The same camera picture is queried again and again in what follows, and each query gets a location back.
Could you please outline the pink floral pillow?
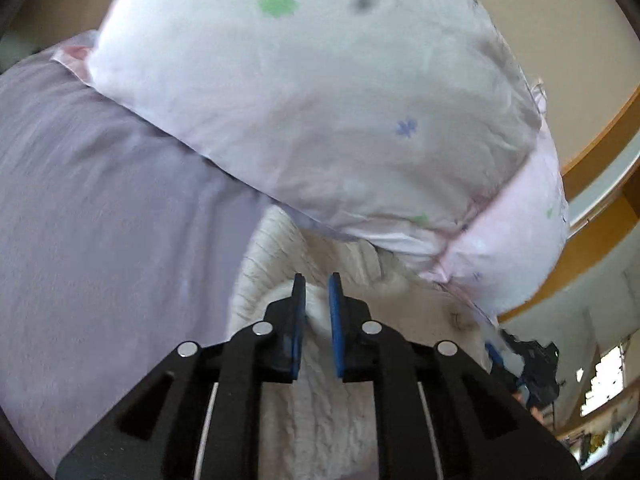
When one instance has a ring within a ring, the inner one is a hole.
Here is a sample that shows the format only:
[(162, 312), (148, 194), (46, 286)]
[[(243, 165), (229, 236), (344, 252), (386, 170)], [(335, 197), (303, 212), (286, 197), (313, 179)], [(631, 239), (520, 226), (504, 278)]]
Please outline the pink floral pillow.
[(543, 122), (518, 174), (421, 278), (495, 320), (536, 295), (570, 226), (558, 153)]

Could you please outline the lilac bed sheet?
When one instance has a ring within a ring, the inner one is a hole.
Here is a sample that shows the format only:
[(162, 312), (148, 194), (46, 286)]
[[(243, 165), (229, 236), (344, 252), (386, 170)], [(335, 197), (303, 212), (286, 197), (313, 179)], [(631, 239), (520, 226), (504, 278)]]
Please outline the lilac bed sheet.
[(41, 52), (1, 78), (1, 405), (47, 472), (177, 344), (224, 339), (270, 201)]

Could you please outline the beige cable knit sweater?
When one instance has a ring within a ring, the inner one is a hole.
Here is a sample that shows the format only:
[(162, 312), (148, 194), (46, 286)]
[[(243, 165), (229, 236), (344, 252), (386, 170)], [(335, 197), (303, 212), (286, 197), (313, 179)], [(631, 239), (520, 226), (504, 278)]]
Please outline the beige cable knit sweater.
[(481, 367), (484, 335), (471, 311), (420, 280), (395, 256), (364, 240), (342, 242), (300, 228), (269, 207), (241, 262), (230, 300), (228, 334), (257, 322), (270, 302), (306, 278), (306, 320), (299, 378), (266, 385), (260, 407), (258, 476), (262, 479), (374, 479), (373, 391), (335, 374), (328, 278), (341, 275), (346, 295), (366, 302), (374, 318), (419, 344), (449, 339)]

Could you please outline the white floral pillow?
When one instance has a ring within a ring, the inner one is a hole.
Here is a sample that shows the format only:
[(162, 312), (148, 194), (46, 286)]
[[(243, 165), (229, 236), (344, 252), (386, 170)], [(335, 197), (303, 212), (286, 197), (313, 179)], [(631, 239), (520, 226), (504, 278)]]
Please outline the white floral pillow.
[(55, 59), (337, 232), (437, 255), (516, 175), (540, 115), (476, 0), (113, 0)]

